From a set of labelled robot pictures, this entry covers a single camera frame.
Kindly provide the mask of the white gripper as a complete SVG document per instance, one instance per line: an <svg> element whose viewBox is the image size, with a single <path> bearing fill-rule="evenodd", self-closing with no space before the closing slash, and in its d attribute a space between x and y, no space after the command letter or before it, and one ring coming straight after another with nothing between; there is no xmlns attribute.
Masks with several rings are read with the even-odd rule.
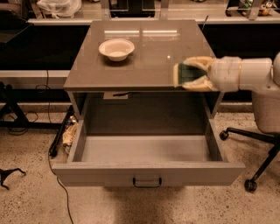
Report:
<svg viewBox="0 0 280 224"><path fill-rule="evenodd" d="M184 82L182 87L193 92L235 92L239 89L242 60L238 57L216 59L210 56L189 57L183 63L208 72L206 76Z"/></svg>

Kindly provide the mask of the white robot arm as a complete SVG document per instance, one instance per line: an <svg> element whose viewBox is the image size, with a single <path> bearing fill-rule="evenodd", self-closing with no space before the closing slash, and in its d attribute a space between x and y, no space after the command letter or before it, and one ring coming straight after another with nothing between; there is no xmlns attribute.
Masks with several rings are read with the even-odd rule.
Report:
<svg viewBox="0 0 280 224"><path fill-rule="evenodd" d="M274 60L199 56L185 59L183 65L197 68L199 73L188 80L187 75L181 81L175 78L174 85L193 92L249 90L258 129L268 134L280 133L279 55Z"/></svg>

